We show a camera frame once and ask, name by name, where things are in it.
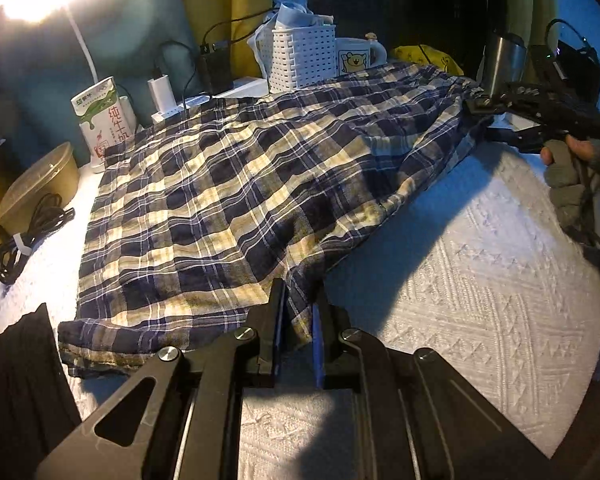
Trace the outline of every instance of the teal wall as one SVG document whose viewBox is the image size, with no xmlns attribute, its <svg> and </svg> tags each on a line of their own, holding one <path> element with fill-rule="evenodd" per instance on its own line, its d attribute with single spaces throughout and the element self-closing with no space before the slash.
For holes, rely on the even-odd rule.
<svg viewBox="0 0 600 480">
<path fill-rule="evenodd" d="M 123 84 L 141 123 L 150 124 L 155 107 L 146 82 L 157 46 L 165 40 L 195 45 L 182 1 L 77 0 L 71 8 L 98 76 L 113 76 Z M 189 54 L 167 47 L 160 66 L 179 95 L 192 73 Z M 79 166 L 89 161 L 70 99 L 92 84 L 64 12 L 37 25 L 0 14 L 0 102 L 10 102 L 0 106 L 0 136 L 8 138 L 24 168 L 66 140 L 74 146 Z M 196 82 L 189 91 L 197 88 Z"/>
</svg>

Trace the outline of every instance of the white basket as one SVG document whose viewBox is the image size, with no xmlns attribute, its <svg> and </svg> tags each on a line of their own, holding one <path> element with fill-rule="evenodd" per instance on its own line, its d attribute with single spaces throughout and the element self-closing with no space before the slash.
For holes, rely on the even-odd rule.
<svg viewBox="0 0 600 480">
<path fill-rule="evenodd" d="M 304 88 L 337 73 L 335 25 L 273 30 L 272 93 Z"/>
<path fill-rule="evenodd" d="M 271 65 L 273 64 L 273 27 L 276 25 L 275 16 L 258 33 L 256 48 L 264 66 L 262 77 L 269 81 Z"/>
</svg>

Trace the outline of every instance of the blue and white plaid fabric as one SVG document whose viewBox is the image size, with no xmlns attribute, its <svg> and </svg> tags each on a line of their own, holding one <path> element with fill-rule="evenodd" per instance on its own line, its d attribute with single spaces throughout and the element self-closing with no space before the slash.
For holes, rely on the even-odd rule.
<svg viewBox="0 0 600 480">
<path fill-rule="evenodd" d="M 77 319 L 58 328 L 63 362 L 75 375 L 129 370 L 166 345 L 202 346 L 265 303 L 276 277 L 288 334 L 309 341 L 327 270 L 474 146 L 482 127 L 461 104 L 476 89 L 433 66 L 387 65 L 211 100 L 111 148 Z"/>
</svg>

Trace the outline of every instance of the white textured bedspread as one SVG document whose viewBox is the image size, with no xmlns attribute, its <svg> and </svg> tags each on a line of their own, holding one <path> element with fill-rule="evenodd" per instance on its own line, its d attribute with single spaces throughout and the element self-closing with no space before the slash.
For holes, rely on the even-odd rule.
<svg viewBox="0 0 600 480">
<path fill-rule="evenodd" d="M 46 301 L 73 319 L 78 265 L 99 176 L 82 169 L 76 218 L 46 240 L 10 290 L 0 332 Z M 548 190 L 516 152 L 482 144 L 328 276 L 334 304 L 387 346 L 436 349 L 545 454 L 564 437 L 600 350 L 600 276 L 558 227 Z M 280 385 L 249 392 L 240 475 L 346 478 L 350 401 L 312 387 L 310 354 Z M 69 379 L 82 416 L 119 379 Z"/>
</svg>

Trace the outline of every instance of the gloved hand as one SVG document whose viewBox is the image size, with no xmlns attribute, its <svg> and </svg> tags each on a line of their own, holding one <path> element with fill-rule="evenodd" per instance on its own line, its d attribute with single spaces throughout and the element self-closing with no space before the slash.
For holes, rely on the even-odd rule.
<svg viewBox="0 0 600 480">
<path fill-rule="evenodd" d="M 573 166 L 571 152 L 600 174 L 600 140 L 578 140 L 567 135 L 565 141 L 548 140 L 540 152 L 542 161 L 547 165 L 544 180 L 551 188 L 549 199 L 563 229 L 578 224 L 580 201 L 585 189 Z"/>
</svg>

